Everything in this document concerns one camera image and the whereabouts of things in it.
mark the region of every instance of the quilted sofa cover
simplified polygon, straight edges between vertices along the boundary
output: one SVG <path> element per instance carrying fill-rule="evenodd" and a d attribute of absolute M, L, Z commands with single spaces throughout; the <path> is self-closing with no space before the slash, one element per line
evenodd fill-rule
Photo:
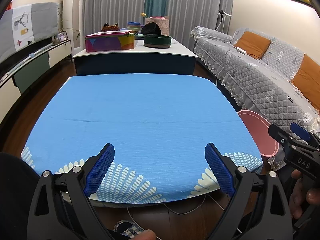
<path fill-rule="evenodd" d="M 233 48 L 232 45 L 237 43 L 245 31 L 271 40 L 260 60 L 243 55 Z M 232 37 L 196 27 L 191 31 L 191 36 L 196 41 L 194 52 L 221 80 L 242 109 L 261 114 L 270 123 L 290 134 L 290 124 L 296 122 L 319 136 L 318 112 L 289 82 L 300 68 L 304 57 L 302 51 L 276 37 L 249 28 L 238 29 Z"/>

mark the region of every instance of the finger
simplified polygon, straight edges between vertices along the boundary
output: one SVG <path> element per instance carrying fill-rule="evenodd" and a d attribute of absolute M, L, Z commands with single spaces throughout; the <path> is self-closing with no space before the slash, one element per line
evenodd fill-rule
<path fill-rule="evenodd" d="M 305 200 L 305 195 L 306 192 L 303 189 L 302 181 L 298 179 L 291 194 L 292 201 L 296 206 L 300 206 Z"/>
<path fill-rule="evenodd" d="M 133 238 L 134 240 L 156 240 L 156 234 L 154 231 L 146 230 L 141 234 L 138 234 L 136 237 Z"/>
<path fill-rule="evenodd" d="M 299 219 L 301 217 L 302 208 L 294 203 L 292 195 L 290 196 L 289 200 L 289 209 L 292 217 L 294 217 L 295 219 Z"/>
<path fill-rule="evenodd" d="M 320 205 L 320 189 L 310 189 L 307 193 L 307 201 L 310 205 Z"/>
<path fill-rule="evenodd" d="M 292 173 L 291 173 L 291 177 L 293 179 L 300 179 L 302 177 L 302 173 L 298 170 L 294 170 Z"/>

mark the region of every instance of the orange cushion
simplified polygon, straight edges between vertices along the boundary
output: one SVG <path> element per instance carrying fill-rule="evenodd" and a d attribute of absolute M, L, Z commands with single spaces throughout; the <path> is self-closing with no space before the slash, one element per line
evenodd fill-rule
<path fill-rule="evenodd" d="M 291 83 L 311 101 L 315 109 L 320 110 L 320 66 L 307 54 Z"/>
<path fill-rule="evenodd" d="M 247 54 L 255 59 L 261 59 L 269 48 L 271 40 L 252 32 L 245 32 L 235 47 L 244 49 Z"/>

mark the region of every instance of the power strip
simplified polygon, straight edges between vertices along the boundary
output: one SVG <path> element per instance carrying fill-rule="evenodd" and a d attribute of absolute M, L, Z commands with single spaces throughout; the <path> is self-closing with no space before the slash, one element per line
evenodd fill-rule
<path fill-rule="evenodd" d="M 236 50 L 244 55 L 248 55 L 247 52 L 244 49 L 241 49 L 239 47 L 236 47 Z"/>

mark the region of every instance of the white floral pattern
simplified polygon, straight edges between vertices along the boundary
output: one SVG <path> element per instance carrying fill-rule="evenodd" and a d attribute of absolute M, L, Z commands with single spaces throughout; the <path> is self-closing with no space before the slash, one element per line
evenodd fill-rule
<path fill-rule="evenodd" d="M 31 168 L 35 168 L 32 154 L 30 153 L 29 147 L 25 147 L 21 153 L 21 159 L 27 163 Z"/>
<path fill-rule="evenodd" d="M 74 166 L 81 166 L 82 167 L 84 163 L 85 163 L 85 161 L 83 159 L 81 159 L 79 162 L 75 161 L 74 163 L 69 163 L 68 165 L 64 165 L 63 168 L 60 168 L 59 171 L 56 171 L 55 174 L 67 173 L 67 172 L 71 171 Z"/>
<path fill-rule="evenodd" d="M 226 153 L 225 156 L 229 157 L 237 167 L 244 166 L 249 171 L 253 171 L 263 164 L 256 156 L 249 155 L 248 153 Z"/>
<path fill-rule="evenodd" d="M 64 165 L 55 174 L 69 172 L 74 166 L 83 166 L 85 161 Z M 107 174 L 103 178 L 97 193 L 91 194 L 90 199 L 113 203 L 162 203 L 165 198 L 162 194 L 156 194 L 156 187 L 150 187 L 149 181 L 143 181 L 143 176 L 136 176 L 135 171 L 128 167 L 122 169 L 122 165 L 111 163 Z"/>
<path fill-rule="evenodd" d="M 249 171 L 253 171 L 262 165 L 261 160 L 259 160 L 257 157 L 249 155 L 248 153 L 225 153 L 225 156 L 229 157 L 236 166 L 245 166 Z M 210 167 L 209 169 L 206 168 L 204 171 L 205 173 L 202 173 L 202 179 L 198 180 L 198 185 L 195 185 L 195 190 L 191 191 L 187 198 L 206 194 L 220 188 L 219 183 Z"/>
<path fill-rule="evenodd" d="M 220 188 L 216 177 L 210 168 L 206 168 L 205 173 L 202 173 L 202 179 L 198 180 L 198 185 L 195 185 L 195 190 L 190 192 L 187 198 L 206 194 L 208 192 L 217 190 Z"/>

